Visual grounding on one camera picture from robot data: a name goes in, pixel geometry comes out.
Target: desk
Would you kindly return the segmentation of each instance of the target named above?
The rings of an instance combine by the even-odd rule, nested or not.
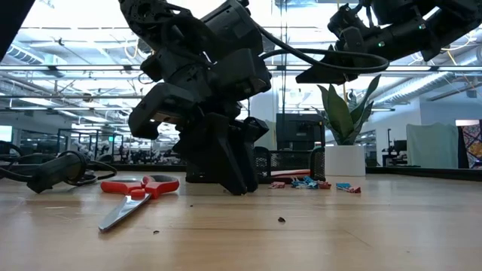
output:
[[[97,224],[121,196],[64,184],[37,195],[0,181],[0,270],[480,271],[481,183],[328,181],[362,193],[261,185],[230,196],[217,184],[183,182],[106,234]]]

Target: ceiling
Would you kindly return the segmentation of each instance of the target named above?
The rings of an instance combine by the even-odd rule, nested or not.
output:
[[[195,17],[202,17],[217,8],[223,0],[169,0],[169,3],[189,8]],[[337,4],[334,0],[292,0],[287,11],[279,8],[280,0],[255,0],[249,6],[252,18],[269,32],[283,38],[293,47],[308,47],[326,49],[336,41],[335,35],[328,31],[330,17],[336,12]],[[359,16],[367,22],[364,12]],[[288,31],[282,35],[282,26]],[[453,51],[455,57],[472,49],[479,43],[479,31],[469,37],[460,38],[452,45],[463,48]],[[147,57],[138,50],[138,38],[128,28],[119,9],[118,0],[37,0],[26,18],[22,29],[15,38],[14,45],[37,56],[45,65],[140,65]],[[408,56],[394,61],[392,65],[441,65],[450,58],[447,54],[437,56],[430,63],[420,60],[420,55]],[[268,65],[280,65],[281,57],[267,59]],[[13,56],[6,56],[2,65],[25,65],[23,61]],[[294,56],[288,56],[287,65],[306,65]],[[5,94],[23,94],[23,91],[39,95],[104,95],[104,96],[141,96],[145,95],[154,84],[140,72],[64,72],[63,78],[46,78],[41,72],[11,72],[22,82],[38,86],[38,90],[26,88],[21,82],[12,80],[0,81],[5,84],[0,91]],[[321,94],[314,84],[296,84],[291,73],[283,81],[280,74],[273,73],[274,93],[286,89],[285,106],[317,107],[322,106]],[[357,95],[363,92],[373,76],[360,77],[358,80],[346,84],[348,91],[354,90]],[[386,86],[407,79],[407,75],[382,77],[380,86]],[[339,93],[343,86],[337,87]],[[132,108],[140,99],[96,99],[85,102],[82,99],[55,99],[50,102],[59,106],[84,107],[119,107]],[[14,100],[15,106],[34,106],[38,100]],[[245,108],[248,101],[243,101]],[[86,118],[100,117],[108,122],[126,123],[130,110],[97,112],[97,111],[65,111],[65,117],[81,120],[85,123],[95,123]],[[247,117],[245,109],[242,116]],[[164,133],[172,133],[173,127],[165,126]]]

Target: black tool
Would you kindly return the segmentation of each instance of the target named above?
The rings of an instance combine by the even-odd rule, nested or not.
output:
[[[11,146],[12,144],[0,142],[0,145]],[[13,169],[15,163],[33,157],[41,157],[49,159],[49,161],[40,165],[31,165],[17,170]],[[97,180],[114,177],[117,174],[117,170],[112,166],[98,161],[89,161],[83,154],[77,151],[65,151],[58,157],[48,154],[30,154],[14,159],[9,158],[8,162],[10,164],[5,168],[0,167],[0,179],[9,178],[14,181],[26,182],[27,187],[36,193],[52,189],[52,186],[60,182],[82,186],[95,183]],[[111,173],[97,177],[94,175],[93,170],[90,169],[101,169]]]
[[[427,20],[432,9],[439,10]],[[365,8],[370,25],[357,16]],[[374,11],[381,28],[371,19]],[[369,53],[389,61],[419,52],[425,61],[441,53],[458,38],[482,23],[481,0],[359,0],[356,8],[340,7],[330,19],[328,29],[338,38],[337,52]],[[370,59],[327,55],[322,62],[353,68],[373,65]],[[298,83],[343,84],[358,78],[358,72],[340,72],[328,65],[315,65],[296,77]]]
[[[129,27],[154,51],[141,70],[163,80],[130,115],[132,134],[155,139],[162,122],[175,124],[180,140],[173,150],[235,195],[258,187],[252,145],[268,128],[262,120],[236,117],[239,101],[271,88],[265,59],[290,53],[313,65],[298,82],[342,84],[384,71],[389,60],[417,50],[433,57],[480,24],[480,5],[473,0],[360,1],[331,18],[328,28],[340,39],[336,48],[295,49],[254,22],[246,0],[227,0],[200,20],[164,0],[119,2]],[[424,23],[420,18],[435,5],[441,12]],[[391,26],[364,26],[356,16],[364,6]],[[262,35],[281,49],[262,54]],[[306,53],[326,57],[318,61]]]

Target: black container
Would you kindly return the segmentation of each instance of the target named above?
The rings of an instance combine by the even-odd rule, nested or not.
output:
[[[299,169],[310,169],[310,177],[313,180],[325,181],[325,148],[316,148],[313,151],[269,151],[263,147],[255,147],[253,151],[255,170],[260,184],[280,181],[280,179],[272,177],[272,172]],[[212,179],[196,166],[188,163],[187,182],[215,183]]]

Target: green leaf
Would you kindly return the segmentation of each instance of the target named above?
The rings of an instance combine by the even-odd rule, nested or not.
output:
[[[331,126],[330,122],[329,121],[325,121],[324,122],[325,124],[325,127],[330,129],[331,131],[331,134],[333,135],[333,138],[334,140],[337,142],[337,145],[341,145],[343,140],[342,140],[342,137],[340,135],[340,133],[338,133],[335,129],[333,129],[333,127]]]
[[[367,92],[365,96],[363,96],[363,99],[361,100],[360,104],[352,110],[350,113],[352,116],[352,121],[353,123],[357,123],[358,119],[362,116],[363,110],[365,109],[365,104],[368,101],[368,98],[370,95],[378,88],[378,83],[380,82],[380,77],[382,75],[376,76],[371,82],[370,85],[368,86]]]
[[[322,91],[323,108],[325,111],[328,110],[328,90],[323,86],[318,85],[318,88]]]
[[[328,91],[328,108],[325,110],[328,120],[335,131],[340,134],[342,139],[353,132],[353,121],[350,116],[348,106],[345,101],[338,96],[333,86]]]
[[[316,113],[320,116],[320,117],[325,117],[323,116],[323,112],[318,110],[316,107],[312,106],[311,108],[315,109]]]
[[[361,132],[363,124],[371,115],[371,109],[373,108],[374,103],[371,102],[363,111],[363,114],[361,115],[361,118],[355,123],[355,129],[353,132],[346,137],[345,141],[343,142],[344,145],[353,145],[355,144],[356,137],[358,134]]]

